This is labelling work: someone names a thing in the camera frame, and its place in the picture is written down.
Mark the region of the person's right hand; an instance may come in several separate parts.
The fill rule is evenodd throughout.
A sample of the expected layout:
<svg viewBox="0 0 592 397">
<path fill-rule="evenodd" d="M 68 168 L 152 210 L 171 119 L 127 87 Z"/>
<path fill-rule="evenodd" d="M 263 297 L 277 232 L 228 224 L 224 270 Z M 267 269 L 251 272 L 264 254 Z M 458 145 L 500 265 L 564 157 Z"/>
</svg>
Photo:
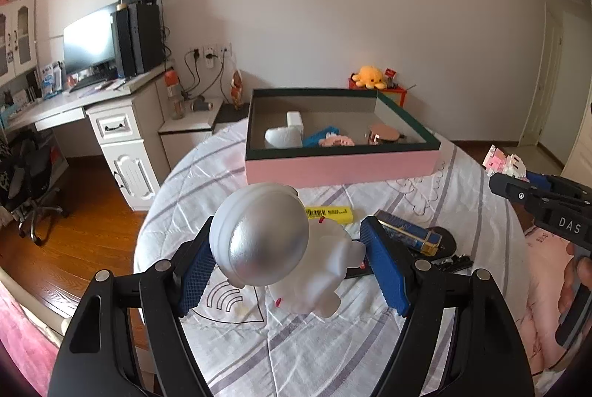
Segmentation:
<svg viewBox="0 0 592 397">
<path fill-rule="evenodd" d="M 576 295 L 574 290 L 575 281 L 579 280 L 581 284 L 591 290 L 592 287 L 592 262 L 589 258 L 583 257 L 578 262 L 572 258 L 564 271 L 564 283 L 560 292 L 558 309 L 561 314 L 566 313 Z"/>
</svg>

